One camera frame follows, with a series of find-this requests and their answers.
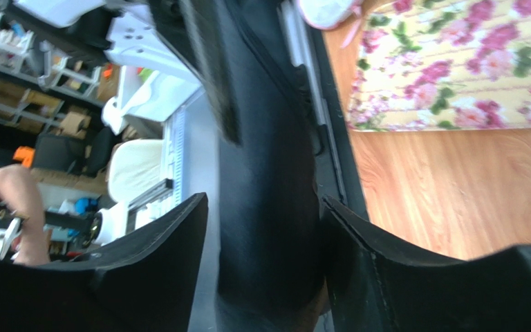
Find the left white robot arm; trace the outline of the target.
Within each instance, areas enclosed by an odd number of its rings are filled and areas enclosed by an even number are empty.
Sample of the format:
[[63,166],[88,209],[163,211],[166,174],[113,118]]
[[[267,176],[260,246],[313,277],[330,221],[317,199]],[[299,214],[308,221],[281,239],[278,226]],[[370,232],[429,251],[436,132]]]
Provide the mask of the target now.
[[68,55],[204,86],[223,137],[241,141],[218,1],[9,1],[4,12]]

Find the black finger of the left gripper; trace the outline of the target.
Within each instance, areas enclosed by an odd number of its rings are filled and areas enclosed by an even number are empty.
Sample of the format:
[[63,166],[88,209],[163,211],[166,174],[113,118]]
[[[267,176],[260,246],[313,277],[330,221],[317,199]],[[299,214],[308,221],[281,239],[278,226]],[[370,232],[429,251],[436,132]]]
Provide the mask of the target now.
[[159,40],[197,77],[224,139],[241,143],[226,63],[218,5],[221,1],[149,1]]

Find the black paper napkin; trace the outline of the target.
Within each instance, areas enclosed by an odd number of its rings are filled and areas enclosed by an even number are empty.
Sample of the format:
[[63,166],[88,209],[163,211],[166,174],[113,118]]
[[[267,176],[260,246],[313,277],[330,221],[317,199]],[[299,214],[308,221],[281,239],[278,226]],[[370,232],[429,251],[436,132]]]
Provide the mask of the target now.
[[218,3],[241,137],[220,143],[220,331],[312,331],[322,306],[313,144],[278,6]]

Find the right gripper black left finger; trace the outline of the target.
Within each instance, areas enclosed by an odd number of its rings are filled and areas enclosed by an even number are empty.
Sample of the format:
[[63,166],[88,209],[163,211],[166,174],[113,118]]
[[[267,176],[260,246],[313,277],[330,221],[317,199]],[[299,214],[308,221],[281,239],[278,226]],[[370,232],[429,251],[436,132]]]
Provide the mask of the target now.
[[186,331],[207,214],[199,193],[74,261],[0,261],[0,331]]

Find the operator bare hand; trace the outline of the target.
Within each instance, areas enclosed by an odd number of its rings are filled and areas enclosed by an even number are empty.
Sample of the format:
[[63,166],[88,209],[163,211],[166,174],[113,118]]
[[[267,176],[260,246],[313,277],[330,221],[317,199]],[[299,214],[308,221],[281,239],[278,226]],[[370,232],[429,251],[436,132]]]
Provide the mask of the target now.
[[50,261],[44,233],[45,209],[30,170],[21,165],[0,168],[0,201],[24,218],[16,264],[40,266]]

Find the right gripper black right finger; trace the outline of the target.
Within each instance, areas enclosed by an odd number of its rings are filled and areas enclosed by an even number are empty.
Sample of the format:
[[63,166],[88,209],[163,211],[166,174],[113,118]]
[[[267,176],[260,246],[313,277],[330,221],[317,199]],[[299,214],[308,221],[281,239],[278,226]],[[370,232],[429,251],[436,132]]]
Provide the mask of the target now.
[[531,331],[531,245],[464,261],[323,204],[336,331]]

